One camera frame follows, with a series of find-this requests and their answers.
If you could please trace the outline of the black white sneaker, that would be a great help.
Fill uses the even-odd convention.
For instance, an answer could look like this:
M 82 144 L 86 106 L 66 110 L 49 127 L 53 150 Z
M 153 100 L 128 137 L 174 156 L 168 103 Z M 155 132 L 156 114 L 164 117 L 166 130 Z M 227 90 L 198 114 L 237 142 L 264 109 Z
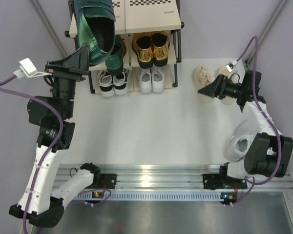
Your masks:
M 115 94 L 113 86 L 113 76 L 108 73 L 107 70 L 101 70 L 98 72 L 97 79 L 99 82 L 99 88 L 101 95 L 105 98 L 109 98 Z
M 125 95 L 128 92 L 129 70 L 124 69 L 119 75 L 113 76 L 113 87 L 116 95 Z

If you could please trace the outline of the green pointed shoe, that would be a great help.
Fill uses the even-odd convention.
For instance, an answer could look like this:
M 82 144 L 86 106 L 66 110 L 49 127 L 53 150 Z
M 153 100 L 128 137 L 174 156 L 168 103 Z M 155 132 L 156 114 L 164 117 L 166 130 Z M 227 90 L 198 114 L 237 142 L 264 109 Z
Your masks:
M 111 0 L 73 1 L 78 46 L 89 45 L 89 63 L 104 62 L 115 44 L 115 14 Z
M 107 71 L 112 76 L 118 76 L 124 69 L 124 56 L 126 54 L 126 45 L 120 35 L 116 35 L 114 48 L 105 61 Z

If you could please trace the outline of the gold loafer one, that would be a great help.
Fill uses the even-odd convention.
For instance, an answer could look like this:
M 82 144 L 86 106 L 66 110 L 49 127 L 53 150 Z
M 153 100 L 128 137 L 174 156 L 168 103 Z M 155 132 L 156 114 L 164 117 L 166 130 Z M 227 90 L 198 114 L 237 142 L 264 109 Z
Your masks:
M 153 51 L 150 33 L 136 33 L 132 39 L 131 47 L 136 54 L 139 66 L 142 69 L 150 69 L 153 66 Z
M 168 62 L 170 40 L 165 31 L 154 32 L 151 35 L 153 46 L 153 62 L 157 67 L 164 67 Z

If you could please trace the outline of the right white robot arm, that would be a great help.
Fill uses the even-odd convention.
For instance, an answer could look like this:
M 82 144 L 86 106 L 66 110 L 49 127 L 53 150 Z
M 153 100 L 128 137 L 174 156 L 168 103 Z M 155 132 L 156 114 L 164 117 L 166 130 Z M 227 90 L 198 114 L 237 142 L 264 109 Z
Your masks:
M 284 136 L 268 113 L 266 101 L 259 95 L 262 74 L 247 71 L 242 82 L 234 83 L 230 77 L 218 75 L 198 93 L 210 98 L 236 100 L 246 121 L 236 129 L 225 155 L 228 162 L 219 168 L 218 181 L 224 188 L 236 182 L 247 183 L 251 176 L 264 176 L 254 182 L 261 185 L 273 178 L 282 178 L 288 169 L 293 152 L 293 139 Z

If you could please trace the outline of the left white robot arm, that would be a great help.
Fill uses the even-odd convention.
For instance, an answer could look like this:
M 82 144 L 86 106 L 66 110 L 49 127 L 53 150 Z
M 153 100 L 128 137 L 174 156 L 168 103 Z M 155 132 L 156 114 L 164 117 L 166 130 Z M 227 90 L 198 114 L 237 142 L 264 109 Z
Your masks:
M 28 98 L 29 122 L 39 127 L 36 156 L 23 196 L 9 209 L 10 215 L 22 219 L 24 224 L 53 228 L 77 196 L 93 193 L 103 203 L 112 195 L 116 176 L 103 174 L 93 163 L 83 164 L 62 186 L 53 187 L 75 130 L 70 119 L 76 84 L 88 69 L 89 46 L 84 45 L 64 59 L 46 64 L 42 77 L 51 86 L 51 96 Z

